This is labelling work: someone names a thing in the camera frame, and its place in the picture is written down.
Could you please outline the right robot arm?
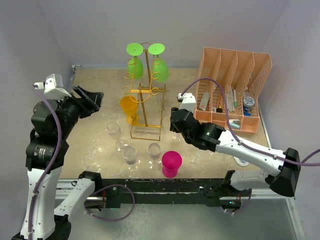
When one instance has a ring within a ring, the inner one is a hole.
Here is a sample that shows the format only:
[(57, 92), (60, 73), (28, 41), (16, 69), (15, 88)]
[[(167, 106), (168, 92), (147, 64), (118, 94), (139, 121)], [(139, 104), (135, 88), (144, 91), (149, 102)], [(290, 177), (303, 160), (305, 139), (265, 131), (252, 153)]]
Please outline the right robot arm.
[(282, 151), (268, 148), (233, 134), (223, 126), (201, 123), (192, 112), (171, 108), (170, 131), (200, 150), (209, 150), (242, 159), (266, 174), (264, 182), (282, 196), (294, 197), (301, 168), (299, 152), (291, 147)]

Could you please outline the small green wine glass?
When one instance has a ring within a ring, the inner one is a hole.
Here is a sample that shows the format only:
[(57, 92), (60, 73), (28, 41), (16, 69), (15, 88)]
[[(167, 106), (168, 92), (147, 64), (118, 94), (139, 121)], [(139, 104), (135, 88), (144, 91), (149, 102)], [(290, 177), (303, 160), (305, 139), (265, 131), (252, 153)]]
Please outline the small green wine glass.
[(132, 42), (126, 46), (126, 52), (132, 56), (127, 63), (127, 72), (133, 75), (134, 79), (140, 79), (144, 75), (144, 67), (139, 56), (144, 52), (140, 43)]

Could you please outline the large green wine glass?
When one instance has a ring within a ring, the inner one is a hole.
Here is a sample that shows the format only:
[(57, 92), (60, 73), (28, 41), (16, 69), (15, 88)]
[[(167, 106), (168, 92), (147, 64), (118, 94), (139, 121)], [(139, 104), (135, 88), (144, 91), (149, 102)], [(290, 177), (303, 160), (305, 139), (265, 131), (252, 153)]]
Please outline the large green wine glass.
[(148, 53), (153, 56), (152, 79), (158, 82), (165, 82), (169, 78), (169, 68), (167, 62), (160, 57), (166, 47), (162, 43), (153, 43), (148, 47)]

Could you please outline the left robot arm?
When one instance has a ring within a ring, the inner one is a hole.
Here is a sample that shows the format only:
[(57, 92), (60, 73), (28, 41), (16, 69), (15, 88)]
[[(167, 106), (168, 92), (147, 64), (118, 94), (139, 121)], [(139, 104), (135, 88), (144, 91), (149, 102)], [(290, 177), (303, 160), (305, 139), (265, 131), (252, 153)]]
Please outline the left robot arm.
[(72, 218), (87, 197), (103, 191), (100, 173), (83, 171), (71, 193), (61, 206), (55, 206), (56, 190), (69, 145), (67, 138), (79, 119), (100, 110), (104, 94), (89, 92), (80, 86), (67, 93), (47, 99), (44, 93), (33, 108), (30, 143), (26, 148), (28, 176), (27, 208), (21, 230), (14, 240), (66, 240), (70, 236)]

